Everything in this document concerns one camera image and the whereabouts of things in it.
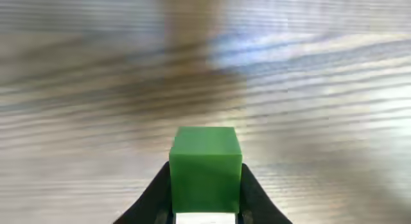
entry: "cube top face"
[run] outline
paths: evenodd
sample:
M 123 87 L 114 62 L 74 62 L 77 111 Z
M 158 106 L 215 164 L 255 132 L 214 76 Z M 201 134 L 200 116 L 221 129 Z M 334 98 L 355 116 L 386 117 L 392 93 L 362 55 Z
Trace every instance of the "cube top face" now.
M 241 155 L 233 127 L 180 127 L 170 155 Z
M 238 213 L 241 164 L 234 128 L 180 128 L 170 151 L 173 212 Z

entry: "green cube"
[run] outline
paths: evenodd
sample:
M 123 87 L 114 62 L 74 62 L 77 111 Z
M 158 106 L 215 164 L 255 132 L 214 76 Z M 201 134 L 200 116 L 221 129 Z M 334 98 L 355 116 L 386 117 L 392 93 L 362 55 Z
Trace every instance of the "green cube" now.
M 170 151 L 173 212 L 239 212 L 242 154 L 232 127 L 180 127 Z

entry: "wood grain surface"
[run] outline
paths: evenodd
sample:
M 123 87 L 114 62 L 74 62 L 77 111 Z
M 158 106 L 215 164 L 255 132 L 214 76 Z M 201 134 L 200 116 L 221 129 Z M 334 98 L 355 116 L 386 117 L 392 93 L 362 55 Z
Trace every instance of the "wood grain surface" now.
M 0 0 L 1 223 L 113 222 L 178 126 L 235 126 L 295 224 L 411 223 L 411 35 L 321 13 L 407 0 L 324 2 Z

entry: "tabletop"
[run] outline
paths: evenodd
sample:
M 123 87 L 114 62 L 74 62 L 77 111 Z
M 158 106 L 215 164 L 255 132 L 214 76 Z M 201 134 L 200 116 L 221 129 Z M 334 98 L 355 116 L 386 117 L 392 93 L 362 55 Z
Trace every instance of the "tabletop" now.
M 408 2 L 0 0 L 2 223 L 112 223 L 179 126 L 295 224 L 410 223 Z

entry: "cube front face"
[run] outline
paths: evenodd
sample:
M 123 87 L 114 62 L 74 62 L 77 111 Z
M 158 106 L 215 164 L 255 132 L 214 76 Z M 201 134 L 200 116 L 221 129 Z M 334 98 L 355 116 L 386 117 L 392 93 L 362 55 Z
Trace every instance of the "cube front face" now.
M 234 129 L 226 127 L 182 127 L 179 130 L 170 151 L 174 213 L 239 212 L 242 155 L 232 135 L 235 137 Z M 197 143 L 204 138 L 208 139 L 206 145 Z

